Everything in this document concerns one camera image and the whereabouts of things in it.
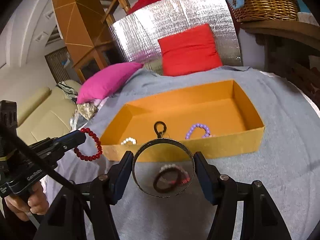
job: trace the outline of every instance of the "keychain ring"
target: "keychain ring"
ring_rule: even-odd
[[[162,124],[162,125],[163,125],[163,131],[162,131],[162,132],[158,132],[158,129],[157,129],[157,125],[158,125],[158,124]],[[157,134],[157,137],[158,137],[158,139],[159,139],[159,138],[162,138],[163,134],[166,132],[167,126],[165,125],[164,122],[158,121],[158,122],[156,122],[155,125],[153,126],[153,129],[155,130],[155,132],[156,132],[156,134]]]
[[[196,173],[196,168],[195,168],[195,160],[193,159],[193,155],[192,153],[190,152],[190,150],[184,146],[182,143],[176,141],[176,140],[173,140],[173,139],[169,139],[169,138],[159,138],[159,139],[153,139],[151,141],[148,141],[146,142],[144,145],[142,145],[138,151],[136,152],[136,154],[134,155],[133,157],[133,161],[132,161],[132,176],[133,176],[133,179],[134,179],[134,182],[137,184],[138,188],[141,189],[144,193],[150,195],[150,196],[154,196],[154,197],[159,197],[159,198],[169,198],[170,196],[157,196],[157,195],[153,195],[151,193],[148,193],[146,192],[138,183],[137,181],[137,178],[136,178],[136,175],[135,175],[135,164],[137,162],[137,159],[139,157],[139,155],[144,151],[146,150],[147,148],[153,146],[153,145],[156,145],[156,144],[161,144],[161,143],[167,143],[167,144],[171,144],[171,145],[174,145],[174,146],[177,146],[179,147],[180,149],[182,149],[186,154],[188,154],[188,156],[190,157],[191,159],[191,162],[192,162],[192,168],[193,168],[193,174],[192,176],[190,176],[190,182],[189,184],[182,190],[180,191],[179,193],[177,193],[175,196],[179,195],[180,193],[182,193],[183,191],[185,191],[191,184],[194,176],[195,176],[195,173]]]

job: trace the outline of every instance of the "orange box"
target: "orange box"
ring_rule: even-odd
[[[209,159],[257,151],[264,131],[264,124],[247,95],[234,80],[227,80],[126,103],[100,138],[103,154],[109,160],[119,161],[127,150],[136,153],[144,143],[157,138],[153,128],[157,121],[167,125],[164,137],[181,142],[193,154],[201,151]],[[185,140],[186,133],[196,123],[206,124],[214,137],[201,138],[204,129],[198,128]],[[135,138],[137,144],[120,145],[128,137]],[[168,146],[152,146],[137,161],[184,159]]]

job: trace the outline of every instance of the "gray blanket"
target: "gray blanket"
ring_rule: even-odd
[[[138,70],[119,93],[107,100],[87,126],[100,136],[127,101],[227,79],[236,80],[244,89],[266,129],[258,152],[208,162],[236,181],[251,183],[260,179],[279,208],[292,239],[305,240],[320,219],[320,119],[302,94],[286,80],[271,78],[246,67],[225,66],[180,77]],[[86,155],[96,151],[91,139],[79,149]],[[106,158],[84,162],[69,151],[59,161],[57,172],[76,183],[83,183],[106,173],[112,164]],[[49,203],[60,187],[48,179]],[[159,199],[140,191],[131,176],[123,198],[112,207],[112,212],[121,240],[194,240],[206,239],[215,207],[205,200],[196,177],[182,194]],[[239,239],[241,221],[239,214],[234,239]],[[89,223],[86,228],[88,239],[93,239]]]

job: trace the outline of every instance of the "pink pillow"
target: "pink pillow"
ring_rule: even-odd
[[[102,100],[115,93],[142,66],[141,63],[125,62],[100,70],[81,86],[77,104]]]

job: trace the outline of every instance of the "wooden shelf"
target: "wooden shelf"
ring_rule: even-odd
[[[302,42],[320,51],[320,27],[297,21],[257,21],[242,23],[240,26],[248,33],[260,33]]]

